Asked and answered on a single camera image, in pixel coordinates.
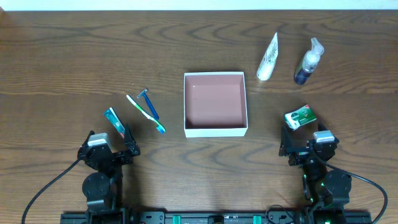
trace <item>wooden table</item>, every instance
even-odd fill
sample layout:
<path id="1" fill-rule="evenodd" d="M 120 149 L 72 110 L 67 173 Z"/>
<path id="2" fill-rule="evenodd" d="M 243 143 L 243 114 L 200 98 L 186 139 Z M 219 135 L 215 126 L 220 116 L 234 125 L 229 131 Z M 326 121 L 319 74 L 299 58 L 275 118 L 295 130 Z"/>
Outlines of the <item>wooden table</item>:
<path id="1" fill-rule="evenodd" d="M 20 223 L 31 198 L 75 159 L 89 130 L 122 139 L 103 112 L 132 126 L 142 154 L 124 167 L 131 206 L 266 210 L 303 204 L 301 175 L 279 157 L 283 115 L 308 103 L 341 143 L 331 164 L 385 188 L 380 223 L 398 222 L 398 20 L 396 11 L 6 12 L 0 26 L 0 222 Z M 255 73 L 272 36 L 271 79 Z M 308 82 L 294 70 L 317 37 L 325 54 Z M 185 72 L 244 71 L 244 138 L 186 139 Z M 160 135 L 126 100 L 149 89 Z M 84 211 L 80 162 L 34 203 L 28 223 Z M 353 180 L 346 208 L 382 207 L 375 187 Z"/>

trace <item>pump bottle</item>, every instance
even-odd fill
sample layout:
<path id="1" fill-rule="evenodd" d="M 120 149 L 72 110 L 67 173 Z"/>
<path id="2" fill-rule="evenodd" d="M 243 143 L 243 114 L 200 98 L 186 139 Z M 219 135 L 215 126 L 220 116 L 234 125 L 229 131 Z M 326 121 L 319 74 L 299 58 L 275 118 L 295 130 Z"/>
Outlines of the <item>pump bottle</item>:
<path id="1" fill-rule="evenodd" d="M 316 69 L 321 55 L 323 54 L 323 47 L 316 38 L 311 39 L 312 49 L 305 53 L 304 58 L 301 60 L 294 73 L 294 81 L 298 85 L 303 85 L 313 71 Z"/>

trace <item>black cable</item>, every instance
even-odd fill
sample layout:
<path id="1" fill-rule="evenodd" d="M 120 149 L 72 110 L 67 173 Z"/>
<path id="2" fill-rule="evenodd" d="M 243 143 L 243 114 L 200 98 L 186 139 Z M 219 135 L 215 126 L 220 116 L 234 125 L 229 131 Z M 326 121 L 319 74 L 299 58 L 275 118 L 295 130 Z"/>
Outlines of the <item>black cable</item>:
<path id="1" fill-rule="evenodd" d="M 293 217 L 291 214 L 289 214 L 289 213 L 287 212 L 287 210 L 286 210 L 283 206 L 281 206 L 281 205 L 271 205 L 271 206 L 267 209 L 267 211 L 266 211 L 266 218 L 268 219 L 268 222 L 269 222 L 269 223 L 275 224 L 273 221 L 269 220 L 269 217 L 268 217 L 268 211 L 269 211 L 272 207 L 275 207 L 275 206 L 281 207 L 281 208 L 285 211 L 286 215 L 289 216 L 289 217 L 293 220 L 293 222 L 291 222 L 291 223 L 294 223 L 294 217 Z"/>
<path id="2" fill-rule="evenodd" d="M 371 180 L 369 180 L 369 179 L 366 179 L 366 178 L 364 178 L 364 177 L 361 177 L 360 175 L 356 175 L 356 174 L 353 174 L 353 173 L 351 173 L 351 172 L 348 172 L 348 171 L 345 171 L 345 170 L 343 170 L 343 169 L 340 169 L 340 168 L 337 168 L 337 167 L 335 167 L 335 166 L 330 165 L 329 163 L 327 163 L 327 162 L 325 162 L 323 159 L 321 159 L 321 157 L 319 157 L 318 154 L 317 154 L 314 150 L 312 150 L 312 153 L 313 153 L 313 155 L 318 159 L 318 161 L 321 162 L 323 165 L 325 165 L 325 166 L 327 166 L 327 167 L 329 167 L 329 168 L 332 168 L 332 169 L 334 169 L 334 170 L 340 170 L 340 171 L 342 171 L 342 172 L 344 172 L 344 173 L 346 173 L 346 174 L 348 174 L 348 175 L 350 175 L 350 176 L 352 176 L 352 177 L 358 178 L 359 180 L 363 180 L 363 181 L 365 181 L 366 183 L 371 184 L 371 185 L 377 187 L 377 188 L 381 191 L 381 193 L 383 193 L 383 196 L 384 196 L 383 207 L 381 208 L 380 213 L 377 215 L 377 217 L 373 220 L 373 222 L 372 222 L 371 224 L 377 223 L 377 221 L 379 221 L 379 219 L 381 218 L 381 216 L 383 215 L 383 213 L 386 211 L 386 208 L 387 208 L 388 196 L 387 196 L 386 191 L 385 191 L 380 185 L 378 185 L 377 183 L 375 183 L 375 182 L 373 182 L 373 181 L 371 181 Z"/>
<path id="3" fill-rule="evenodd" d="M 68 167 L 65 171 L 63 171 L 60 175 L 58 175 L 58 177 L 54 178 L 53 180 L 51 180 L 46 186 L 44 186 L 42 188 L 42 190 L 40 190 L 39 192 L 37 192 L 37 194 L 35 195 L 35 197 L 32 198 L 32 200 L 29 202 L 29 204 L 26 206 L 24 214 L 22 216 L 22 224 L 25 224 L 25 219 L 26 219 L 26 215 L 27 212 L 29 211 L 30 207 L 32 206 L 33 202 L 35 202 L 35 200 L 43 193 L 43 191 L 45 191 L 45 189 L 47 189 L 48 187 L 50 187 L 52 184 L 54 184 L 55 181 L 57 181 L 59 178 L 61 178 L 62 176 L 64 176 L 67 172 L 69 172 L 76 164 L 78 164 L 80 161 L 80 159 L 77 159 L 72 165 L 70 165 L 70 167 Z"/>

